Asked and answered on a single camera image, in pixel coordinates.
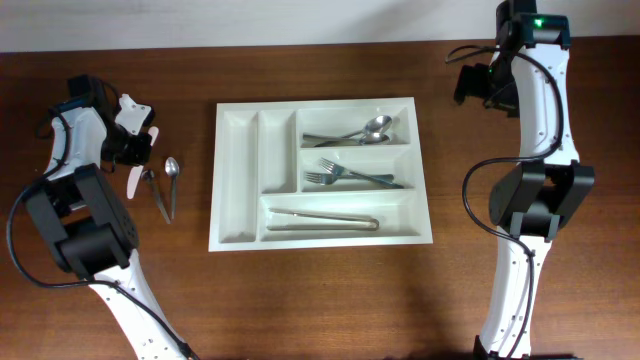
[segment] silver spoon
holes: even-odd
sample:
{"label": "silver spoon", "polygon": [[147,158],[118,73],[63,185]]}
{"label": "silver spoon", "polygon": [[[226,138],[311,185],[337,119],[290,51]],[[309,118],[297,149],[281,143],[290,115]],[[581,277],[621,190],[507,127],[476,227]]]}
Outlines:
{"label": "silver spoon", "polygon": [[335,137],[335,136],[322,136],[322,135],[312,135],[312,134],[302,134],[302,138],[304,140],[328,140],[330,142],[355,141],[360,145],[384,145],[384,144],[388,144],[389,141],[391,140],[389,136],[381,133],[371,133],[359,139],[345,139],[345,138]]}
{"label": "silver spoon", "polygon": [[[350,137],[356,136],[358,134],[369,135],[373,133],[381,133],[384,134],[391,127],[391,123],[393,123],[393,118],[389,115],[380,115],[375,118],[367,121],[362,130],[354,131],[352,133],[348,133],[346,135],[340,136],[343,139],[348,139]],[[318,144],[314,147],[324,147],[327,145],[333,144],[335,141],[325,141],[321,144]]]}
{"label": "silver spoon", "polygon": [[171,220],[176,218],[176,181],[180,175],[180,166],[176,159],[169,157],[164,163],[164,171],[171,177]]}

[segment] white cutlery tray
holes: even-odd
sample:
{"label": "white cutlery tray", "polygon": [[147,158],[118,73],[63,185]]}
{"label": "white cutlery tray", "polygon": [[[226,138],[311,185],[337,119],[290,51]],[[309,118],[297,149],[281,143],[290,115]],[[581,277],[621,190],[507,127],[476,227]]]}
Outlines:
{"label": "white cutlery tray", "polygon": [[[314,148],[303,133],[342,136],[379,115],[393,118],[388,145]],[[218,104],[209,251],[433,242],[413,98]],[[366,174],[393,174],[405,189],[361,180],[319,185],[326,158]],[[269,208],[365,215],[377,231],[269,231],[267,225],[339,224]]]}

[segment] wooden table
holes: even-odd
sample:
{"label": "wooden table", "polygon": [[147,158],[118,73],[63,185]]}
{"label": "wooden table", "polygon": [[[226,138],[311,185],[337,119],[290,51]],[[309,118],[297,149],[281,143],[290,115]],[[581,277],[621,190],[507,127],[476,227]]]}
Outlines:
{"label": "wooden table", "polygon": [[[461,42],[166,49],[0,55],[0,220],[41,174],[51,143],[36,140],[65,79],[89,73],[155,107],[150,167],[184,164],[179,208],[164,224],[147,187],[127,201],[129,169],[109,176],[138,225],[147,280],[172,325],[203,359],[454,358],[487,315],[496,240],[460,201],[467,169],[516,155],[518,120],[452,100]],[[554,241],[532,323],[534,353],[636,359],[640,353],[640,38],[575,39],[568,79],[571,128],[596,186]],[[486,62],[487,58],[473,59]],[[217,103],[415,97],[434,244],[208,253]],[[482,170],[472,206],[488,221],[490,186],[509,168]],[[167,177],[160,186],[168,189]],[[48,281],[70,280],[24,210],[17,251]],[[88,289],[42,290],[2,247],[3,359],[132,359],[102,301]]]}

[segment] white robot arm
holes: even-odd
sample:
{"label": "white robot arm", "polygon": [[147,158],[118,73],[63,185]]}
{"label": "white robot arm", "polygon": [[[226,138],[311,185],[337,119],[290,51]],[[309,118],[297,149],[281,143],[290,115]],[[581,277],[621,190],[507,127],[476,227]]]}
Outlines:
{"label": "white robot arm", "polygon": [[[464,47],[480,49],[476,54],[494,52],[494,57],[489,66],[463,67],[454,95],[459,103],[466,96],[480,97],[487,108],[520,117],[520,156],[481,162],[465,179],[466,189],[475,169],[517,163],[491,192],[489,211],[497,231],[479,224],[498,235],[489,315],[474,348],[475,359],[482,360],[530,356],[529,320],[544,259],[594,183],[593,169],[579,165],[569,127],[566,17],[537,14],[535,0],[507,0],[498,7],[496,42],[498,48]],[[463,199],[478,223],[466,195]]]}
{"label": "white robot arm", "polygon": [[[138,359],[197,359],[153,296],[140,267],[135,225],[98,169],[101,161],[148,161],[151,137],[140,130],[150,124],[153,109],[126,94],[113,108],[105,85],[111,87],[89,76],[69,81],[73,98],[54,108],[46,180],[32,185],[23,200],[57,265],[81,279],[74,285],[89,286],[100,296]],[[84,207],[89,217],[62,224],[61,218]],[[43,284],[18,269],[41,287],[65,287]]]}

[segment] tongs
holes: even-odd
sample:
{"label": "tongs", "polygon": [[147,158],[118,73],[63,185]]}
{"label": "tongs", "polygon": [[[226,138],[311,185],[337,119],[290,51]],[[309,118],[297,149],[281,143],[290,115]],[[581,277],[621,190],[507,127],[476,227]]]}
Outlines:
{"label": "tongs", "polygon": [[282,215],[291,215],[299,217],[307,217],[313,219],[325,219],[325,220],[338,220],[347,221],[358,224],[295,224],[295,225],[282,225],[282,226],[267,226],[269,231],[290,231],[290,230],[367,230],[376,231],[380,228],[380,222],[374,218],[367,216],[353,216],[353,215],[328,215],[322,213],[306,213],[301,211],[283,210],[283,209],[269,209],[270,212]]}

